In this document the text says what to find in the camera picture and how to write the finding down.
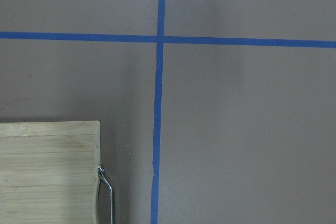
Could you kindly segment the wooden cutting board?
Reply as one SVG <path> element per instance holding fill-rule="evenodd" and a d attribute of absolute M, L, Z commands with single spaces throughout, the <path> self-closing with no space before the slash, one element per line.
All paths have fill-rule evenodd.
<path fill-rule="evenodd" d="M 98 223 L 100 122 L 1 124 L 1 223 Z"/>

